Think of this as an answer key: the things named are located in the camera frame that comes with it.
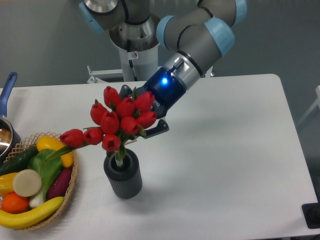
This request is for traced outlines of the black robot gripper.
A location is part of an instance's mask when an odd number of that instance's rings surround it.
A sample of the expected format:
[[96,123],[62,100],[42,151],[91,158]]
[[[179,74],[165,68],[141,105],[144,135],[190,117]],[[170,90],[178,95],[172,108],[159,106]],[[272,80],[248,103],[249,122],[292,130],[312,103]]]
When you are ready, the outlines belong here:
[[[135,139],[142,137],[144,139],[152,138],[169,131],[168,123],[162,119],[166,116],[168,110],[186,93],[185,87],[175,77],[161,67],[157,72],[146,81],[141,87],[137,88],[137,95],[150,91],[155,99],[152,103],[152,111],[156,112],[159,121],[155,127],[145,130],[145,136],[136,135]],[[122,85],[119,96],[124,98],[131,97],[133,90],[128,85]]]

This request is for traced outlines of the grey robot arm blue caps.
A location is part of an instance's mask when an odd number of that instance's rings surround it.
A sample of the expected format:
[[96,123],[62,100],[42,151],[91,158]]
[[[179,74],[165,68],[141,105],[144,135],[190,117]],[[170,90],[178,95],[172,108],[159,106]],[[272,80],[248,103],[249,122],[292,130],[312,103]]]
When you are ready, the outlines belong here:
[[169,130],[167,111],[233,47],[232,26],[247,15],[244,0],[200,0],[184,15],[158,18],[148,0],[82,0],[79,9],[96,32],[108,31],[119,51],[125,82],[142,81],[138,94],[155,96],[158,124],[146,137]]

